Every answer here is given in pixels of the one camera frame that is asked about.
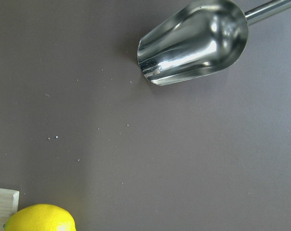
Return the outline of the steel metal scoop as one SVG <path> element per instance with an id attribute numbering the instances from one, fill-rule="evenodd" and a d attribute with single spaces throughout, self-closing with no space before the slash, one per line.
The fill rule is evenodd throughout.
<path id="1" fill-rule="evenodd" d="M 140 71 L 165 86 L 224 70 L 244 52 L 249 26 L 289 8 L 291 0 L 272 0 L 247 12 L 232 0 L 194 0 L 140 39 Z"/>

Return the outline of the yellow lemon near board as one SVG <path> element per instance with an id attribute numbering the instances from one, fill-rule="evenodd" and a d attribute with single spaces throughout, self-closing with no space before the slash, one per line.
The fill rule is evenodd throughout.
<path id="1" fill-rule="evenodd" d="M 56 205 L 37 204 L 26 207 L 5 222 L 5 231 L 75 231 L 72 215 Z"/>

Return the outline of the wooden cutting board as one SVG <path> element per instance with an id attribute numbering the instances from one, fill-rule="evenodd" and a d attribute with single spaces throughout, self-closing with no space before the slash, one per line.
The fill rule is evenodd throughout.
<path id="1" fill-rule="evenodd" d="M 0 231 L 10 216 L 18 210 L 19 191 L 0 188 Z"/>

